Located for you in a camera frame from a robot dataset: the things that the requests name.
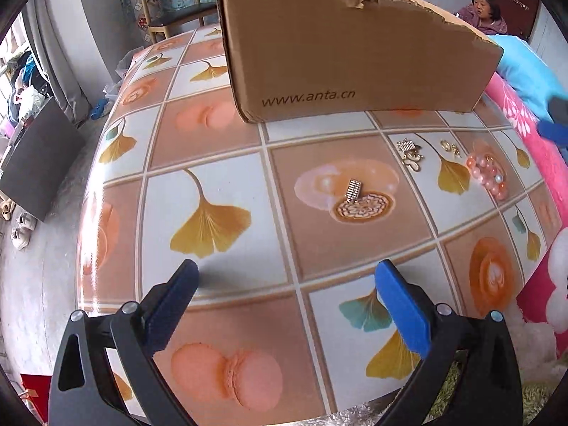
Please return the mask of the gold butterfly outline pendant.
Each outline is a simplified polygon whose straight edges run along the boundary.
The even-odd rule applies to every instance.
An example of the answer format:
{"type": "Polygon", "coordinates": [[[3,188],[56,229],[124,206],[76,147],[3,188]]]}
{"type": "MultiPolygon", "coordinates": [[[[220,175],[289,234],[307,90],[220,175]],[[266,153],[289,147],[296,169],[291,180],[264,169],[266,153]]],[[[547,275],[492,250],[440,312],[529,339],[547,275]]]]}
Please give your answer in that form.
{"type": "Polygon", "coordinates": [[[421,153],[421,147],[411,141],[409,138],[404,138],[395,143],[396,151],[399,154],[399,159],[402,163],[414,172],[421,171],[421,162],[424,156],[421,153]]]}

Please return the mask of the blue pillow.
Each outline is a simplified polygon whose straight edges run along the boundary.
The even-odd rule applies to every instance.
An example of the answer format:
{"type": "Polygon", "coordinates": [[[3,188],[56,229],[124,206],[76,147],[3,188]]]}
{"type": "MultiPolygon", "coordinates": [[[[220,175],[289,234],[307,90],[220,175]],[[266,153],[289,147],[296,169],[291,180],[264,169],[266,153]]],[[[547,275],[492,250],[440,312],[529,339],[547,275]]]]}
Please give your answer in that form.
{"type": "Polygon", "coordinates": [[[567,99],[567,88],[523,39],[515,35],[490,35],[489,39],[503,49],[496,72],[536,118],[553,122],[549,102],[553,97],[567,99]]]}

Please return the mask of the gold leaf charm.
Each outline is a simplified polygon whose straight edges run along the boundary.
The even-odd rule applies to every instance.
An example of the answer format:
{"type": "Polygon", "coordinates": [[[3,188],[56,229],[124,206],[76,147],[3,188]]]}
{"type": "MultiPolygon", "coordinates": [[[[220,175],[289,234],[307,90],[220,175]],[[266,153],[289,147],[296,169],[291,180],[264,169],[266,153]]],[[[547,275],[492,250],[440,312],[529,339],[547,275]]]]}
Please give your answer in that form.
{"type": "Polygon", "coordinates": [[[454,156],[454,157],[456,157],[456,158],[460,158],[460,157],[461,157],[460,149],[459,149],[459,147],[458,147],[455,143],[452,143],[452,144],[450,145],[450,150],[453,152],[453,156],[454,156]]]}

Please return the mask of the seated woman in purple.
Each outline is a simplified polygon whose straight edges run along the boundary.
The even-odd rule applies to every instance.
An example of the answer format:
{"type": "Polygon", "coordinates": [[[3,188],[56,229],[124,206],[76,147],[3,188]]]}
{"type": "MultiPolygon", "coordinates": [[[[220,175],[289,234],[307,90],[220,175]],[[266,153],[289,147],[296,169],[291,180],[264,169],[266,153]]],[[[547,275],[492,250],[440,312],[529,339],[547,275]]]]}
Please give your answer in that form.
{"type": "Polygon", "coordinates": [[[455,15],[485,35],[507,34],[506,22],[495,0],[471,0],[469,5],[462,7],[455,15]]]}

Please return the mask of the pink floral quilt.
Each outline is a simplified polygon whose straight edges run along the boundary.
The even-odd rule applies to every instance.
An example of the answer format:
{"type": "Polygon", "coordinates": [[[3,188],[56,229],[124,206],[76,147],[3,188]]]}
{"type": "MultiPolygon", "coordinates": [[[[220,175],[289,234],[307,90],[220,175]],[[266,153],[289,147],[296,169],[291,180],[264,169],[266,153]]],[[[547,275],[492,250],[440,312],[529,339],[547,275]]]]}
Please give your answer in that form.
{"type": "Polygon", "coordinates": [[[485,89],[510,122],[550,190],[553,207],[537,212],[546,220],[557,217],[561,226],[553,235],[549,251],[530,277],[518,302],[531,322],[547,323],[556,334],[557,344],[567,346],[567,165],[556,146],[537,133],[537,119],[517,92],[494,74],[485,89]]]}

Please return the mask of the green fluffy cloth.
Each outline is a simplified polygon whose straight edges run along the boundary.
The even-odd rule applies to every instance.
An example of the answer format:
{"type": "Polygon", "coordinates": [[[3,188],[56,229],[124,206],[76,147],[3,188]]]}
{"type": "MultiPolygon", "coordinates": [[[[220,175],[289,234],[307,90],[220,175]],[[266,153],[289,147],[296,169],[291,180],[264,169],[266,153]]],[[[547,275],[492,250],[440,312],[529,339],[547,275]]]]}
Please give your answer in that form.
{"type": "Polygon", "coordinates": [[[453,362],[426,425],[529,425],[553,396],[545,382],[523,383],[512,364],[453,362]]]}

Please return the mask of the red gift bag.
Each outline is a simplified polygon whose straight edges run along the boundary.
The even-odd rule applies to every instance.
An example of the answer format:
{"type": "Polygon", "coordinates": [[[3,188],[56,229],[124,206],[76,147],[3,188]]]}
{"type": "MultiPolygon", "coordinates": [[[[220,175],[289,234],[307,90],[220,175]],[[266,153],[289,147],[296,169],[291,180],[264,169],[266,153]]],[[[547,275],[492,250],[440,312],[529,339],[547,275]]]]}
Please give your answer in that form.
{"type": "Polygon", "coordinates": [[[39,417],[44,423],[48,421],[49,393],[51,375],[21,374],[23,387],[28,392],[29,400],[34,404],[39,417]]]}

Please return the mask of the white shoes pair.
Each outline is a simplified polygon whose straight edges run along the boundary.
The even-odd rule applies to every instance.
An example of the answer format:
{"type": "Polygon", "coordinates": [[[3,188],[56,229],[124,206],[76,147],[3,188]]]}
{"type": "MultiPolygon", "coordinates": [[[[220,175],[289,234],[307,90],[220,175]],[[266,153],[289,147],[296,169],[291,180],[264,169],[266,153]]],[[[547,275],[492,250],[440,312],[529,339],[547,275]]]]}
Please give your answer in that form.
{"type": "Polygon", "coordinates": [[[16,219],[16,226],[12,229],[11,242],[17,251],[25,249],[30,240],[31,234],[35,231],[38,220],[30,213],[21,213],[16,219]]]}

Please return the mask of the dark grey cabinet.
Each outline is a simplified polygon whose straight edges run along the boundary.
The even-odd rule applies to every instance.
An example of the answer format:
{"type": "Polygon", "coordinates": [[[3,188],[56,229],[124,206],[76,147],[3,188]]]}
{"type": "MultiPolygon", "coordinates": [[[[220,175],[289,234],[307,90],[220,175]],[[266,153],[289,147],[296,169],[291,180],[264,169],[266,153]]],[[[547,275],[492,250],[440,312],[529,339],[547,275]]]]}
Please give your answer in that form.
{"type": "Polygon", "coordinates": [[[43,221],[85,139],[48,99],[1,164],[1,193],[43,221]]]}

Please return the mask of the brown cardboard box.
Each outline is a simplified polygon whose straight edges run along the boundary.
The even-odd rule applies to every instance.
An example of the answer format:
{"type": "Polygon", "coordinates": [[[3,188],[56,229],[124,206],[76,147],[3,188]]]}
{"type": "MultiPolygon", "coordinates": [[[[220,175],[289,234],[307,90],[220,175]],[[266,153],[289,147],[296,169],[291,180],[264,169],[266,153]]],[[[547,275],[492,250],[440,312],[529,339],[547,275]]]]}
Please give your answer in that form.
{"type": "Polygon", "coordinates": [[[217,0],[247,123],[350,111],[473,110],[503,49],[424,0],[217,0]]]}

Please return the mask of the wooden chair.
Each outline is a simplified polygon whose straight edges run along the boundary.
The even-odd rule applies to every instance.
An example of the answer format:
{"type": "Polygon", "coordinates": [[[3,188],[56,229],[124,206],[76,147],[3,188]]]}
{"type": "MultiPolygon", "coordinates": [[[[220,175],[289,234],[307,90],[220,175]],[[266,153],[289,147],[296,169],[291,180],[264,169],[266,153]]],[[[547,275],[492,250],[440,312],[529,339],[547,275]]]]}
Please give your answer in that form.
{"type": "Polygon", "coordinates": [[[206,17],[217,12],[217,4],[213,0],[136,0],[135,10],[144,40],[155,44],[187,23],[203,27],[206,17]]]}

